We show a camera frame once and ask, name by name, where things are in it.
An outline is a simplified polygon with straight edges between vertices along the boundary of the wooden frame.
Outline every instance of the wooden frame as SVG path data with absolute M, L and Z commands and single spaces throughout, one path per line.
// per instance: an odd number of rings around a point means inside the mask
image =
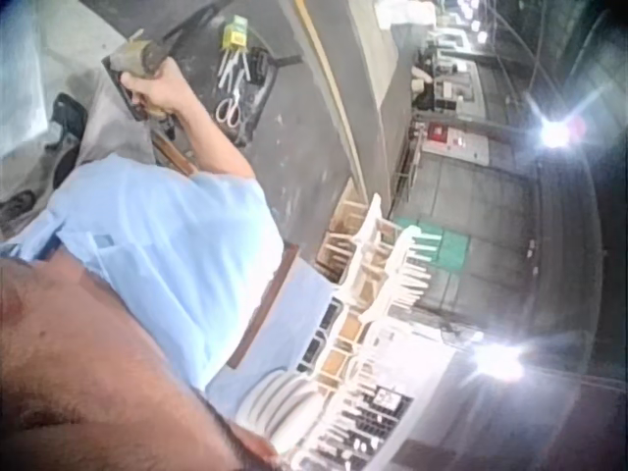
M 248 349 L 255 341 L 255 338 L 257 337 L 257 334 L 264 325 L 264 322 L 268 318 L 268 315 L 271 313 L 277 303 L 277 300 L 280 298 L 282 289 L 286 285 L 286 281 L 289 279 L 292 268 L 294 267 L 294 264 L 298 259 L 298 253 L 298 245 L 285 242 L 282 263 L 277 269 L 277 272 L 275 272 L 275 277 L 268 284 L 266 292 L 262 297 L 262 302 L 253 313 L 251 322 L 249 323 L 246 332 L 244 332 L 242 340 L 235 349 L 234 354 L 227 362 L 227 366 L 229 366 L 230 368 L 235 369 L 239 366 L 239 364 L 246 356 Z

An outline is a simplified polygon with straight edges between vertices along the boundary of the cable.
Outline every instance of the cable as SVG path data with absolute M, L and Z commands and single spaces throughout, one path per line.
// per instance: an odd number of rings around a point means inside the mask
M 528 85 L 528 91 L 532 90 L 534 85 L 534 79 L 537 77 L 537 69 L 539 68 L 539 59 L 541 57 L 541 46 L 543 45 L 543 39 L 545 36 L 546 27 L 546 10 L 548 9 L 548 0 L 543 0 L 543 8 L 541 9 L 541 31 L 539 32 L 539 40 L 537 41 L 537 54 L 534 60 L 534 69 L 532 70 L 532 76 L 530 77 L 530 84 Z

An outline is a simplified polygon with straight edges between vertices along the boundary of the stacked chair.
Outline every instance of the stacked chair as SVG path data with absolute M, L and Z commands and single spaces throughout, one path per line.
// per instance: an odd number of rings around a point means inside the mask
M 346 375 L 325 406 L 316 426 L 290 454 L 291 469 L 320 467 L 326 470 L 345 470 L 355 459 L 368 461 L 371 458 L 364 448 L 368 447 L 371 453 L 374 452 L 382 443 L 382 438 L 360 428 L 354 417 L 359 416 L 362 410 L 369 409 L 365 397 L 374 396 L 377 392 L 377 378 L 373 374 L 375 365 L 386 367 L 381 364 L 382 358 L 378 354 L 375 340 L 386 333 L 409 334 L 410 331 L 411 328 L 406 328 L 401 321 L 390 318 L 380 319 L 373 324 L 364 339 L 360 354 L 348 362 L 350 366 L 346 369 Z M 397 421 L 391 416 L 382 419 Z
M 419 251 L 436 251 L 424 242 L 440 236 L 384 219 L 377 193 L 369 205 L 345 201 L 342 210 L 342 226 L 328 233 L 323 246 L 330 269 L 338 274 L 335 298 L 362 324 L 386 316 L 393 305 L 410 309 L 431 278 L 422 266 L 431 258 Z
M 320 368 L 321 362 L 310 370 L 313 377 L 326 379 L 319 380 L 319 391 L 327 390 L 326 404 L 316 425 L 290 454 L 293 469 L 348 469 L 351 460 L 370 459 L 365 448 L 372 452 L 380 444 L 381 438 L 360 430 L 351 417 L 366 407 L 364 398 L 378 390 L 375 372 L 385 366 L 378 338 L 386 333 L 411 335 L 411 326 L 388 314 L 393 306 L 410 310 L 425 293 L 431 279 L 425 267 L 431 258 L 425 254 L 436 252 L 434 242 L 441 238 L 387 221 L 381 202 L 378 194 L 369 205 L 345 201 L 342 224 L 328 232 L 323 244 L 327 269 L 337 277 L 334 297 L 342 306 L 337 322 L 352 315 L 362 330 L 357 338 L 346 339 L 338 323 L 317 334 L 328 351 L 341 350 L 346 359 L 334 374 Z M 347 446 L 352 440 L 355 446 Z
M 235 422 L 264 437 L 279 454 L 284 454 L 314 427 L 323 405 L 316 382 L 296 372 L 278 370 L 249 392 Z

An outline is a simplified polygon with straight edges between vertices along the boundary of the ceiling light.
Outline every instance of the ceiling light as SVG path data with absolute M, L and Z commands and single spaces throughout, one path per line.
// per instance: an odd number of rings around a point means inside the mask
M 464 18 L 467 20 L 473 19 L 473 9 L 469 7 L 466 3 L 460 7 L 462 9 L 462 14 Z
M 523 377 L 519 362 L 521 349 L 514 346 L 489 344 L 475 348 L 477 371 L 498 380 L 515 382 Z
M 569 128 L 563 122 L 543 121 L 541 141 L 550 149 L 565 147 L 569 143 Z

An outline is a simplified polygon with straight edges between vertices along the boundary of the man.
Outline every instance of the man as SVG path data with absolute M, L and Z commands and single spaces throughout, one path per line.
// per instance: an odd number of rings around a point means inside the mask
M 272 448 L 200 392 L 282 240 L 251 167 L 174 60 L 154 80 L 122 81 L 179 117 L 201 171 L 139 163 L 152 160 L 146 128 L 115 90 L 96 96 L 84 165 L 0 245 L 3 469 L 272 469 Z

